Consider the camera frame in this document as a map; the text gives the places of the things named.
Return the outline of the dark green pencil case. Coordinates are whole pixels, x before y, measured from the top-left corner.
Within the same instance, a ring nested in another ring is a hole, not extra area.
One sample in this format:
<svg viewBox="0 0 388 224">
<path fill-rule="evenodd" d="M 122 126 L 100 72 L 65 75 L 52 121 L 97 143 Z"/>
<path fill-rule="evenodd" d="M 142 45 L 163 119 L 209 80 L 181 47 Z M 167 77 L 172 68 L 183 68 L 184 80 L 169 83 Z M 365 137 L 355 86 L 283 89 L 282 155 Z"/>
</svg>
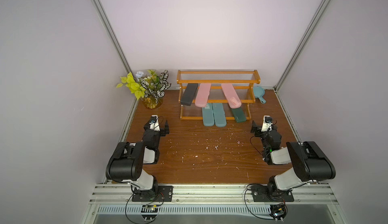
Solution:
<svg viewBox="0 0 388 224">
<path fill-rule="evenodd" d="M 243 123 L 247 120 L 245 113 L 241 107 L 232 108 L 231 111 L 232 111 L 233 117 L 237 123 Z"/>
</svg>

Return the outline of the pink pencil case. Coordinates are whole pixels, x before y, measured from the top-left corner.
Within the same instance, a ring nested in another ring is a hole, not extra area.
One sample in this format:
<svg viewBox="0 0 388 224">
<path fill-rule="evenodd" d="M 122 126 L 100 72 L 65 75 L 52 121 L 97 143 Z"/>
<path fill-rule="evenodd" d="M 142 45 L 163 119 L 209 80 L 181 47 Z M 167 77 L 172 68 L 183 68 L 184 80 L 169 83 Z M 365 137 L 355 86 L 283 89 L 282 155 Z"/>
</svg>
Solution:
<svg viewBox="0 0 388 224">
<path fill-rule="evenodd" d="M 228 101 L 229 107 L 232 109 L 240 108 L 242 103 L 234 86 L 231 83 L 222 83 L 221 88 Z"/>
<path fill-rule="evenodd" d="M 204 108 L 208 103 L 208 98 L 210 95 L 211 84 L 210 83 L 201 83 L 199 85 L 197 96 L 195 99 L 195 106 Z"/>
</svg>

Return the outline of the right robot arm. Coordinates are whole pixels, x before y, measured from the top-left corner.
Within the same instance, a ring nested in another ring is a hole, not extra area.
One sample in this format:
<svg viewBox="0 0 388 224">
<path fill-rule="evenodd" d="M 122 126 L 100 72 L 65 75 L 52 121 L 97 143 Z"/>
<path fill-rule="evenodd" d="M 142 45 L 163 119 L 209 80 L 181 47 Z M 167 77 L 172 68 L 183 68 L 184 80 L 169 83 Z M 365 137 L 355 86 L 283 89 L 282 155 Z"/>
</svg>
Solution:
<svg viewBox="0 0 388 224">
<path fill-rule="evenodd" d="M 290 196 L 294 188 L 335 178 L 334 165 L 314 141 L 286 142 L 282 147 L 282 136 L 272 117 L 265 116 L 261 126 L 252 122 L 251 133 L 262 142 L 260 154 L 264 162 L 268 165 L 292 164 L 292 168 L 272 176 L 266 186 L 260 187 L 268 196 Z"/>
</svg>

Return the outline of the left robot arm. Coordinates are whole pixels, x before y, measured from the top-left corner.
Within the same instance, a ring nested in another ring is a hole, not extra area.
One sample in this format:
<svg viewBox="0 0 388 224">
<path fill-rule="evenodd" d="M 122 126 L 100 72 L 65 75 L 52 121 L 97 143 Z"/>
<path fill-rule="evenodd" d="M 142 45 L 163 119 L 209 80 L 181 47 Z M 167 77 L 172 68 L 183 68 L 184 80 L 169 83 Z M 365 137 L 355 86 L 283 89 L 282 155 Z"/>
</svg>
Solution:
<svg viewBox="0 0 388 224">
<path fill-rule="evenodd" d="M 143 127 L 138 142 L 117 144 L 106 167 L 106 178 L 116 183 L 130 184 L 133 197 L 156 199 L 161 194 L 155 176 L 147 173 L 144 165 L 157 164 L 160 157 L 160 140 L 169 134 L 168 121 L 160 126 L 159 117 L 152 115 Z"/>
</svg>

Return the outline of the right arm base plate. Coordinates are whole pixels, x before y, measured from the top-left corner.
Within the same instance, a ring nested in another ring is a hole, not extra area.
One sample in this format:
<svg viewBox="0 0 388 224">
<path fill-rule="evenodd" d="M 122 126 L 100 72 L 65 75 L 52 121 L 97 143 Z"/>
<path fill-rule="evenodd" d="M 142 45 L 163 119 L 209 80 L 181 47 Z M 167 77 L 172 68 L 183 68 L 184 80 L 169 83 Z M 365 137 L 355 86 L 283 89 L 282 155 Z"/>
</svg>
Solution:
<svg viewBox="0 0 388 224">
<path fill-rule="evenodd" d="M 272 186 L 253 184 L 248 187 L 254 202 L 294 202 L 291 190 L 282 191 Z"/>
</svg>

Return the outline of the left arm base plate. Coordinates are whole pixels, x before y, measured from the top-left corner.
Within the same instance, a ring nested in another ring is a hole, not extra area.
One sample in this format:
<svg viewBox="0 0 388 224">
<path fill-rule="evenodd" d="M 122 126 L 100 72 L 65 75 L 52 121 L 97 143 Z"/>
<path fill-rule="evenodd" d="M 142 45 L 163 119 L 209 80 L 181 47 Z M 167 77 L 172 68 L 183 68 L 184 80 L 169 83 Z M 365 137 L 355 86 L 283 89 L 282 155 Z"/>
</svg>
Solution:
<svg viewBox="0 0 388 224">
<path fill-rule="evenodd" d="M 171 202 L 173 186 L 156 186 L 150 190 L 135 190 L 132 202 Z"/>
</svg>

